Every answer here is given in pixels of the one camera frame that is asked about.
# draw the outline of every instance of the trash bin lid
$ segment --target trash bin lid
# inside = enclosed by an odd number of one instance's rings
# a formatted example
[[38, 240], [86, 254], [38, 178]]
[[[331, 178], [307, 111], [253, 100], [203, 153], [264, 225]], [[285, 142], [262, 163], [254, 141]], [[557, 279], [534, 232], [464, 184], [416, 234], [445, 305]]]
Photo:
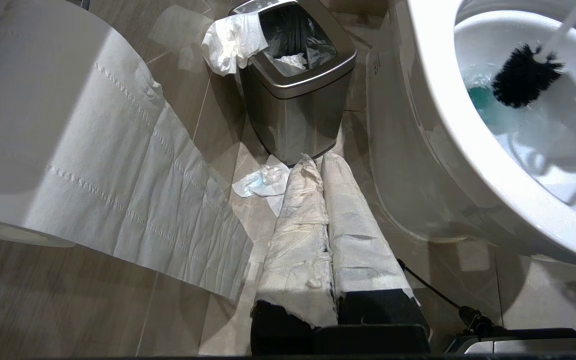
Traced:
[[357, 50], [337, 19], [319, 0], [250, 0], [235, 7], [231, 15], [263, 13], [298, 5], [317, 23], [336, 50], [327, 62], [293, 76], [282, 75], [263, 52], [250, 57], [250, 70], [276, 98], [288, 99], [320, 89], [346, 75], [355, 67]]

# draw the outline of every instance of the power cord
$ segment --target power cord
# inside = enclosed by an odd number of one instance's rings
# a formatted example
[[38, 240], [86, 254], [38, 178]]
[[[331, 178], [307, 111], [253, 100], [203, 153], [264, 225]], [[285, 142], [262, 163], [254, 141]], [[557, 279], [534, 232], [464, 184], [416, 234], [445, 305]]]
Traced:
[[489, 338], [493, 336], [502, 336], [503, 333], [508, 331], [502, 326], [495, 325], [489, 317], [486, 317], [480, 310], [473, 309], [470, 306], [458, 305], [455, 301], [452, 301], [448, 296], [445, 296], [434, 286], [428, 284], [423, 278], [407, 267], [406, 263], [401, 259], [397, 259], [399, 266], [403, 271], [409, 273], [413, 278], [419, 280], [426, 288], [432, 290], [437, 296], [442, 298], [446, 303], [452, 305], [459, 312], [459, 317], [461, 321], [466, 325], [466, 329], [463, 331], [462, 335], [474, 335], [479, 339]]

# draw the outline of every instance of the toilet brush handle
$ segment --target toilet brush handle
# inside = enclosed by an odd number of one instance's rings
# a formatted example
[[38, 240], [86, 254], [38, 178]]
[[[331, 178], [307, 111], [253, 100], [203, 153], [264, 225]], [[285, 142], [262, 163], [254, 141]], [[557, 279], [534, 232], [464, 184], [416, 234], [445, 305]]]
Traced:
[[546, 44], [541, 47], [538, 54], [534, 55], [534, 60], [540, 64], [546, 64], [548, 62], [548, 54], [550, 54], [554, 48], [559, 45], [562, 38], [576, 24], [576, 5], [573, 7], [572, 11], [566, 16], [566, 20], [560, 25], [560, 27], [555, 31], [555, 33], [546, 41]]

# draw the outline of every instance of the floor tile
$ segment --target floor tile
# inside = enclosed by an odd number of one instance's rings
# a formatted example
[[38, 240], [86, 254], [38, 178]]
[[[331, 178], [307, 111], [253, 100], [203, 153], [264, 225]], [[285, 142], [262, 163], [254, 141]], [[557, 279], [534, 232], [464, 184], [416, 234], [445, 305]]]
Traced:
[[154, 278], [83, 246], [5, 243], [0, 358], [134, 356]]
[[245, 120], [243, 102], [237, 94], [234, 76], [210, 77], [193, 139], [226, 198], [233, 184]]
[[370, 16], [350, 13], [334, 13], [357, 49], [350, 89], [345, 102], [345, 109], [366, 111], [366, 60], [368, 53], [378, 40], [382, 16]]
[[[393, 224], [381, 207], [370, 171], [366, 114], [345, 111], [342, 118], [343, 155], [395, 257], [459, 305], [481, 310], [501, 320], [494, 251], [482, 241], [428, 243], [414, 239]], [[457, 309], [407, 276], [423, 314], [432, 328], [431, 345], [443, 351], [452, 336], [466, 326]]]
[[[238, 182], [247, 174], [259, 170], [268, 157], [250, 121], [246, 120], [238, 148], [233, 182]], [[249, 353], [250, 311], [257, 292], [259, 271], [268, 251], [268, 240], [274, 232], [277, 221], [277, 217], [264, 198], [258, 196], [240, 198], [232, 191], [230, 203], [254, 245], [238, 301], [210, 295], [201, 336], [201, 347], [199, 347], [201, 355], [234, 356]]]
[[148, 64], [192, 138], [211, 71], [200, 45], [210, 22], [229, 11], [225, 0], [92, 0], [90, 12], [110, 24]]
[[210, 292], [157, 275], [138, 356], [197, 355]]
[[496, 249], [503, 325], [576, 330], [576, 266]]

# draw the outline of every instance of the black trash bag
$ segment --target black trash bag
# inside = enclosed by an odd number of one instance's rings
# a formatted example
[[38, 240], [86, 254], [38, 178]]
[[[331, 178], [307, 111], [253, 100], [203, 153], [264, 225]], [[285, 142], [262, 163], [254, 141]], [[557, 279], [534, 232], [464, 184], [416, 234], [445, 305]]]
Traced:
[[[329, 37], [301, 6], [290, 4], [259, 14], [268, 47], [263, 53], [284, 76], [318, 68], [336, 57], [337, 50]], [[304, 55], [302, 70], [279, 61], [281, 57]]]

